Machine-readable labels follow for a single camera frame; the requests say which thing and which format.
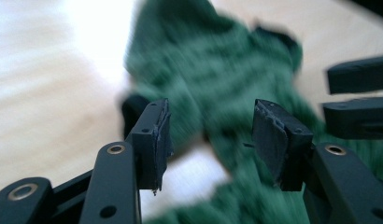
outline wooden floor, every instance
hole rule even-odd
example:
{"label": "wooden floor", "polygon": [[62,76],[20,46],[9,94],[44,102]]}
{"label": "wooden floor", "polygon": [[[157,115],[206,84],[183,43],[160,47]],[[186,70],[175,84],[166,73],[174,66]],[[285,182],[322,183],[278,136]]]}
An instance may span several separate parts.
{"label": "wooden floor", "polygon": [[[92,169],[100,147],[121,140],[119,103],[132,88],[122,58],[137,5],[122,2],[0,1],[0,189],[28,176],[58,186]],[[325,68],[383,54],[383,20],[348,2],[212,3],[247,26],[287,29],[302,42],[294,84],[317,113],[320,103],[355,97],[329,96]],[[193,148],[170,164],[163,192],[142,193],[145,217],[207,197],[229,178],[206,143]]]}

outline green knitted fabric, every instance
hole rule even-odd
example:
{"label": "green knitted fabric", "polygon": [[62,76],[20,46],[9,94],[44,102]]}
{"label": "green knitted fabric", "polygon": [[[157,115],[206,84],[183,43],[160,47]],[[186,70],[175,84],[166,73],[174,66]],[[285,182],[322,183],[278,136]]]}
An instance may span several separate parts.
{"label": "green knitted fabric", "polygon": [[292,86],[301,47],[285,35],[249,31],[206,0],[148,0],[136,21],[125,66],[135,93],[168,98],[177,148],[204,132],[232,181],[205,202],[147,223],[307,223],[301,192],[281,192],[250,142],[256,98],[282,105],[314,134],[355,149],[383,178],[383,141],[343,141]]}

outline black plastic part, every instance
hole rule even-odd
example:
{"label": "black plastic part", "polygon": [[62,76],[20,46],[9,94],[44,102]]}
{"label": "black plastic part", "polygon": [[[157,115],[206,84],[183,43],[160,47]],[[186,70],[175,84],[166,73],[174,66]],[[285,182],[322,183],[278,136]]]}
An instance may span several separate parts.
{"label": "black plastic part", "polygon": [[319,144],[311,160],[332,206],[329,223],[383,223],[383,186],[351,150]]}
{"label": "black plastic part", "polygon": [[42,177],[8,185],[0,191],[0,224],[45,223],[54,209],[52,195],[51,183]]}
{"label": "black plastic part", "polygon": [[322,199],[309,188],[305,188],[303,200],[305,202],[305,210],[307,211],[310,223],[329,223],[332,207],[326,199]]}
{"label": "black plastic part", "polygon": [[92,171],[89,171],[54,189],[54,201],[57,206],[48,223],[78,223],[91,176]]}
{"label": "black plastic part", "polygon": [[124,139],[127,138],[128,134],[134,128],[148,104],[149,100],[138,94],[130,95],[122,103],[121,112],[124,118]]}
{"label": "black plastic part", "polygon": [[140,223],[139,206],[133,147],[127,142],[102,147],[79,223]]}
{"label": "black plastic part", "polygon": [[161,189],[166,160],[174,153],[169,133],[170,112],[168,100],[147,105],[126,141],[132,142],[135,155],[140,159],[136,166],[139,189]]}
{"label": "black plastic part", "polygon": [[383,97],[322,105],[327,131],[344,139],[383,139]]}
{"label": "black plastic part", "polygon": [[256,100],[252,140],[282,190],[302,189],[302,159],[311,148],[312,138],[313,133],[281,106]]}
{"label": "black plastic part", "polygon": [[352,2],[357,3],[383,17],[383,0],[352,0]]}
{"label": "black plastic part", "polygon": [[331,94],[383,90],[383,56],[340,63],[327,74]]}

